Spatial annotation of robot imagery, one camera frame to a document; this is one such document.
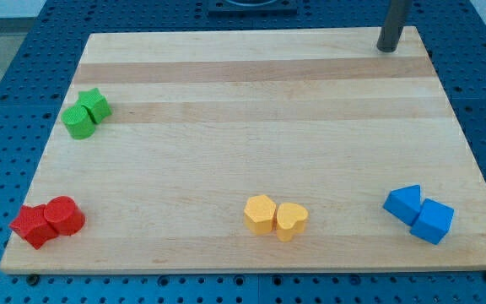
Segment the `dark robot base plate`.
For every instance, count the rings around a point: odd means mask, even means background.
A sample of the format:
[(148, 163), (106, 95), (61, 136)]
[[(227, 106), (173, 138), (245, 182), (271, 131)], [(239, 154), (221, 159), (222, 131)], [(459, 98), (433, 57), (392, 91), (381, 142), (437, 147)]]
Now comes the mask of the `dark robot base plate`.
[(295, 14), (297, 0), (207, 0), (209, 15)]

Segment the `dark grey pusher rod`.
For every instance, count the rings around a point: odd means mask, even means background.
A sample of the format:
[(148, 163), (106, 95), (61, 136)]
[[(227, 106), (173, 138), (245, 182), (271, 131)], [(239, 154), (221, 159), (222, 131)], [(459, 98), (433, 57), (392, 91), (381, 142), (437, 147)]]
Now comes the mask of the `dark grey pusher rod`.
[(391, 0), (384, 24), (376, 42), (379, 51), (390, 53), (397, 49), (404, 25), (412, 6), (412, 0)]

